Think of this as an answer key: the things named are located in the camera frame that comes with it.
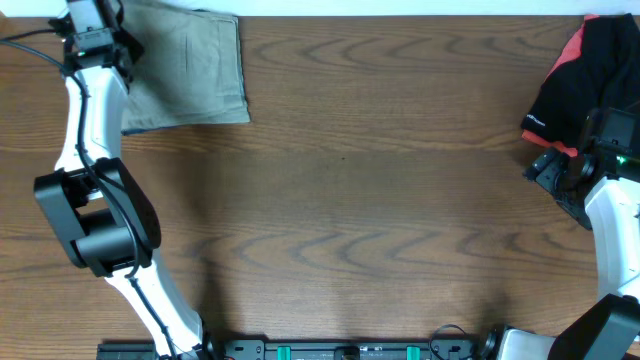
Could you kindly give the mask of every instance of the white backdrop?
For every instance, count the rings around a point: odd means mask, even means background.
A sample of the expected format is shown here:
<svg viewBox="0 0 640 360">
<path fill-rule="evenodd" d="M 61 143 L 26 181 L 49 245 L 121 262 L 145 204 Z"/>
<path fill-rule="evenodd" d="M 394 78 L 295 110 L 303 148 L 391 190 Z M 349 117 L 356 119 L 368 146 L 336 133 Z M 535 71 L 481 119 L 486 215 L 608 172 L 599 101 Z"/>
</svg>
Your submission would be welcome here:
<svg viewBox="0 0 640 360">
<path fill-rule="evenodd" d="M 157 0 L 238 16 L 612 15 L 640 0 Z M 6 16 L 58 16 L 64 0 L 0 0 Z"/>
</svg>

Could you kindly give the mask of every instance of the red cloth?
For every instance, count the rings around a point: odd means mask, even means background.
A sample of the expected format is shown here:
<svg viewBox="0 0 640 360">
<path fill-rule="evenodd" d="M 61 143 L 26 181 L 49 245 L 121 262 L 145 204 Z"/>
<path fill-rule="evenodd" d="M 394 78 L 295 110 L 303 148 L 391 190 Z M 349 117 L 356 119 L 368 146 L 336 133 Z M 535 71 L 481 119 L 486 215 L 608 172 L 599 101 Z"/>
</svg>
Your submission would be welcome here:
<svg viewBox="0 0 640 360">
<path fill-rule="evenodd" d="M 597 17 L 599 16 L 586 15 L 584 17 L 584 21 L 595 19 Z M 573 34 L 571 39 L 569 39 L 569 42 L 567 42 L 567 45 L 564 46 L 564 49 L 562 49 L 562 54 L 560 54 L 560 57 L 558 58 L 558 60 L 556 60 L 556 63 L 551 68 L 551 71 L 549 71 L 549 73 L 547 74 L 547 77 L 549 77 L 549 75 L 551 75 L 551 73 L 554 72 L 558 68 L 558 66 L 568 61 L 575 60 L 579 58 L 580 55 L 582 55 L 581 49 L 582 49 L 583 34 L 584 34 L 584 22 L 582 23 L 582 26 L 580 26 L 580 29 L 578 29 L 578 31 L 576 31 L 576 33 Z M 553 146 L 559 151 L 562 151 L 571 157 L 578 156 L 578 149 L 567 148 L 566 146 L 564 146 L 563 143 L 559 141 L 556 141 L 552 144 L 529 130 L 525 130 L 522 132 L 522 138 L 546 148 Z"/>
</svg>

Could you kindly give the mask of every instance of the black cloth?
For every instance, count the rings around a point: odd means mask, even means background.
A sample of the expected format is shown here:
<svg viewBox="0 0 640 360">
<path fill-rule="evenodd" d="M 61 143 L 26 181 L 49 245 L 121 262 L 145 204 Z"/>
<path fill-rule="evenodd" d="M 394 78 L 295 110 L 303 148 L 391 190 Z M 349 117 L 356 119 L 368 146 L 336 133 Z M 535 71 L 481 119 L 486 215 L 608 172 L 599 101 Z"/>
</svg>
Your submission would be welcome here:
<svg viewBox="0 0 640 360">
<path fill-rule="evenodd" d="M 591 109 L 634 107 L 640 100 L 638 46 L 640 31 L 631 14 L 587 20 L 580 57 L 549 74 L 522 129 L 576 147 Z"/>
</svg>

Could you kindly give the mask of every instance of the black mounting bracket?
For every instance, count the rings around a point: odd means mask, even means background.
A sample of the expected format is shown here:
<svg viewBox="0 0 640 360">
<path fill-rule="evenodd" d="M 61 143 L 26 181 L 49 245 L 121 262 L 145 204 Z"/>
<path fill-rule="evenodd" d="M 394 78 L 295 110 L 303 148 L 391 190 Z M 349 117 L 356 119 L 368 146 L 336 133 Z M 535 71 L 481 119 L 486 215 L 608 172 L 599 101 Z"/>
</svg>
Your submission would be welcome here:
<svg viewBox="0 0 640 360">
<path fill-rule="evenodd" d="M 229 360 L 436 360 L 427 342 L 270 342 L 232 340 L 221 345 Z M 475 351 L 475 342 L 465 338 L 438 339 L 434 350 L 444 360 L 465 360 Z M 153 345 L 98 345 L 97 360 L 153 359 Z M 181 360 L 207 357 L 201 354 L 179 357 Z"/>
<path fill-rule="evenodd" d="M 622 359 L 638 333 L 638 300 L 609 294 L 556 338 L 548 359 Z"/>
<path fill-rule="evenodd" d="M 140 240 L 140 265 L 149 266 L 161 237 L 151 202 L 119 158 L 99 159 L 92 168 L 131 220 Z M 134 241 L 109 200 L 107 208 L 78 212 L 98 192 L 84 169 L 68 173 L 61 169 L 36 178 L 34 184 L 36 200 L 71 262 L 91 268 L 96 276 L 110 276 L 114 270 L 131 266 Z"/>
</svg>

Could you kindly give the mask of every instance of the black and red garment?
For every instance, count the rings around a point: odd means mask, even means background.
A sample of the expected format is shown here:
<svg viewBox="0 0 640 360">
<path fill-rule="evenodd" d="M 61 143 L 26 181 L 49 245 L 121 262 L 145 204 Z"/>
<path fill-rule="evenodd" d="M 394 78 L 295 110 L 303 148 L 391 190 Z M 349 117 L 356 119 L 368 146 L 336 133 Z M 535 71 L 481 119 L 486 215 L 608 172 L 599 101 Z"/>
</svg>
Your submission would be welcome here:
<svg viewBox="0 0 640 360">
<path fill-rule="evenodd" d="M 640 107 L 640 31 L 633 16 L 585 17 L 524 117 L 522 137 L 570 156 L 590 110 Z"/>
</svg>

